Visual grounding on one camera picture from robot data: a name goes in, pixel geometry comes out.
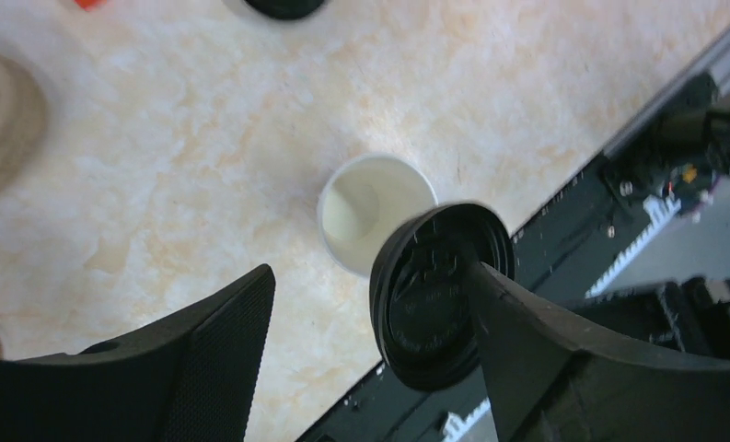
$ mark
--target red object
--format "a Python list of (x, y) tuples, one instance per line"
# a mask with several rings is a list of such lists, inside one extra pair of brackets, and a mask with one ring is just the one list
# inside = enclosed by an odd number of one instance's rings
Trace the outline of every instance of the red object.
[(93, 9), (94, 7), (104, 3), (104, 0), (75, 0), (78, 6), (82, 7), (86, 11)]

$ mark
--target gray floor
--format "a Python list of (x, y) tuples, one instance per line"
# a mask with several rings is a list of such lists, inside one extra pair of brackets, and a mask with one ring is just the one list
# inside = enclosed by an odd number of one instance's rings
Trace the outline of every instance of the gray floor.
[(611, 283), (609, 289), (654, 281), (684, 281), (703, 274), (712, 279), (730, 277), (730, 180), (720, 183), (712, 205), (694, 224), (675, 219)]

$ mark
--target marble tabletop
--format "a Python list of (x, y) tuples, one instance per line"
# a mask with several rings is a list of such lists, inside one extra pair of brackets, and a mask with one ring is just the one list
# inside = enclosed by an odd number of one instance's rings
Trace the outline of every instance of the marble tabletop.
[(730, 23), (730, 0), (0, 1), (0, 53), (52, 109), (0, 193), (6, 357), (77, 352), (259, 263), (278, 286), (247, 440), (299, 436), (377, 360), (367, 282), (319, 191), (348, 158), (416, 164), (509, 228)]

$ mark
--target black round object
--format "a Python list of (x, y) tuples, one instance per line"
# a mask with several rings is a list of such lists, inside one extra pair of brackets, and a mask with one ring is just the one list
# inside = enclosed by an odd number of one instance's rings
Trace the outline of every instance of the black round object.
[(462, 278), (478, 262), (513, 278), (514, 260), (503, 222), (475, 203), (436, 207), (389, 237), (370, 274), (370, 320), (378, 351), (403, 384), (442, 390), (476, 369)]
[(276, 20), (299, 20), (312, 14), (324, 0), (245, 0), (254, 9)]

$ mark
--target beige marble surface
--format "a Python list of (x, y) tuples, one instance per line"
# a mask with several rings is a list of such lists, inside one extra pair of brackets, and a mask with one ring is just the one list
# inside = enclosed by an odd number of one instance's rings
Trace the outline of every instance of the beige marble surface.
[(293, 440), (378, 359), (366, 281), (319, 243), (347, 158), (417, 164), (516, 228), (730, 23), (730, 0), (0, 0), (52, 106), (0, 194), (6, 355), (76, 352), (261, 262), (278, 291), (248, 440)]

